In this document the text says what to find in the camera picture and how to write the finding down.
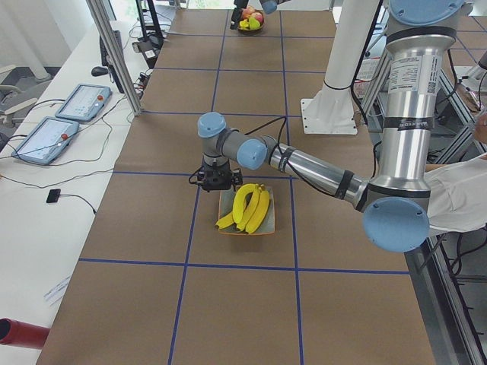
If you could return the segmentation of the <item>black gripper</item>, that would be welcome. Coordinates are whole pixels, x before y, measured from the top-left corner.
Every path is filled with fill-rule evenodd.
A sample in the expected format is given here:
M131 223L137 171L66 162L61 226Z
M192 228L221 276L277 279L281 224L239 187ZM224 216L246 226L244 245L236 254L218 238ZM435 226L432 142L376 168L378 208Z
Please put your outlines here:
M205 182L201 186L203 190L210 191L223 191L233 189L243 185L243 176L241 168L231 169L229 161L221 165L213 163L212 165L204 162L205 168Z
M230 29L238 28L238 21L241 20L244 9L247 7L247 0L234 0L234 10L231 16Z

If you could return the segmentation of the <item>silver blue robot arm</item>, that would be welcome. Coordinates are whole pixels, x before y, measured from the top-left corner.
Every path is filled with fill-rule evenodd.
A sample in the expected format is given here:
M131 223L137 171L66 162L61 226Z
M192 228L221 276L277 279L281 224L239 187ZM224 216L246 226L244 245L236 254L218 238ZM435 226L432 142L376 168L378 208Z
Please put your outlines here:
M234 10L231 15L230 28L237 29L244 9L248 6L248 0L234 0ZM265 14L271 14L277 10L278 5L287 2L287 0L259 0L259 3Z
M455 42L464 1L391 1L386 53L390 66L378 171L364 179L349 170L281 143L254 138L227 126L219 113L198 120L201 167L190 178L205 191L228 190L242 183L240 167L268 164L296 176L318 192L350 202L363 214L368 239L391 252L408 252L429 235L431 190L424 179L442 57Z

